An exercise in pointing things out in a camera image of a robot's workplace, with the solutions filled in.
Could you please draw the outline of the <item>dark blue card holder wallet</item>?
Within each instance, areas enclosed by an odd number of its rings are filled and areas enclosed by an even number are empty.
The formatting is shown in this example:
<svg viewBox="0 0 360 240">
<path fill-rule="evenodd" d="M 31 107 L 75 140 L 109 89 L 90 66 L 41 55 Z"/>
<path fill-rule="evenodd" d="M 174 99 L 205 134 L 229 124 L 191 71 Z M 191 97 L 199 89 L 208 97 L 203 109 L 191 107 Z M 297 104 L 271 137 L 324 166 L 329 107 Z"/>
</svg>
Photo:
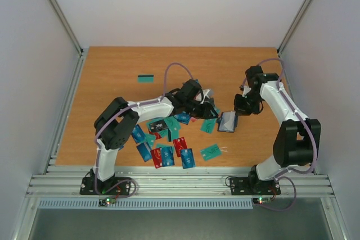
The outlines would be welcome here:
<svg viewBox="0 0 360 240">
<path fill-rule="evenodd" d="M 219 132 L 234 133 L 238 123 L 238 116 L 235 111 L 222 112 L 217 121 Z"/>
</svg>

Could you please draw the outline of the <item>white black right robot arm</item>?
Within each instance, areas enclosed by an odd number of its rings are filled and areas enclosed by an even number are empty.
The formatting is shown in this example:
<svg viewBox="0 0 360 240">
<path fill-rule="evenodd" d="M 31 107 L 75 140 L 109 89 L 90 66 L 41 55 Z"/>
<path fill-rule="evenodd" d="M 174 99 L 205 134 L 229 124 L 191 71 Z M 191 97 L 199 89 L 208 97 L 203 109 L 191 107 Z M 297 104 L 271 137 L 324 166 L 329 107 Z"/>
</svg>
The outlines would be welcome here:
<svg viewBox="0 0 360 240">
<path fill-rule="evenodd" d="M 312 173 L 318 157 L 321 124 L 303 113 L 286 92 L 280 75 L 265 73 L 261 66 L 245 72 L 247 85 L 234 99 L 236 116 L 258 115 L 266 103 L 280 128 L 273 144 L 272 155 L 254 165 L 247 177 L 247 187 L 259 194 L 289 171 Z"/>
</svg>

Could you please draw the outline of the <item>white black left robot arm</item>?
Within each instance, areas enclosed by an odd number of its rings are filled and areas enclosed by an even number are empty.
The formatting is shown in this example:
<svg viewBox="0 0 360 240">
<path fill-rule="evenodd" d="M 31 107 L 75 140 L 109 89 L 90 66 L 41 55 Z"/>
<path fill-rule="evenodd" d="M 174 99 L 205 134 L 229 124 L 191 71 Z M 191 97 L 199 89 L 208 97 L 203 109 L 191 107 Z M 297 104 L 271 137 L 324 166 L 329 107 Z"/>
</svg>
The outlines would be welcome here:
<svg viewBox="0 0 360 240">
<path fill-rule="evenodd" d="M 183 112 L 196 119 L 218 117 L 215 106 L 207 100 L 201 85 L 193 79 L 183 83 L 181 88 L 164 92 L 154 99 L 130 102 L 122 97 L 115 98 L 94 122 L 97 153 L 91 178 L 95 193 L 107 194 L 116 187 L 116 157 L 137 124 Z"/>
</svg>

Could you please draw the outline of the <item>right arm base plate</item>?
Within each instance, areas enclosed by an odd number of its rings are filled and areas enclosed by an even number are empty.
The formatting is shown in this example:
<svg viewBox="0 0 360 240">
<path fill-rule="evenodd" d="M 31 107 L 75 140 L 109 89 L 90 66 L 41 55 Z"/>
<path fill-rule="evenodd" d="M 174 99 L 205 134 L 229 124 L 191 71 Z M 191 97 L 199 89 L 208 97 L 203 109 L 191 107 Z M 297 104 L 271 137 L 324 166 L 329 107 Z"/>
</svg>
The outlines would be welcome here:
<svg viewBox="0 0 360 240">
<path fill-rule="evenodd" d="M 248 178 L 230 177 L 229 188 L 233 196 L 270 196 L 280 195 L 280 187 L 276 187 L 273 180 L 259 181 L 257 184 L 251 184 Z"/>
</svg>

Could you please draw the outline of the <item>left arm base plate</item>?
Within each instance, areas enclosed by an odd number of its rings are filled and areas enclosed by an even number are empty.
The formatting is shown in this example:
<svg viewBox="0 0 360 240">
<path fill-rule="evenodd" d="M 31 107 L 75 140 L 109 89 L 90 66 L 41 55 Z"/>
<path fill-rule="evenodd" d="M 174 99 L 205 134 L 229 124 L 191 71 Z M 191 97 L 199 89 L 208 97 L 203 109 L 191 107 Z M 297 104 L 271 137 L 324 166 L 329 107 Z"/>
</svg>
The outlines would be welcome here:
<svg viewBox="0 0 360 240">
<path fill-rule="evenodd" d="M 95 183 L 95 177 L 85 177 L 82 179 L 80 185 L 80 195 L 89 195 L 89 196 L 127 196 L 130 194 L 130 189 L 134 187 L 131 183 L 131 179 L 128 177 L 112 177 L 104 182 L 98 180 Z"/>
</svg>

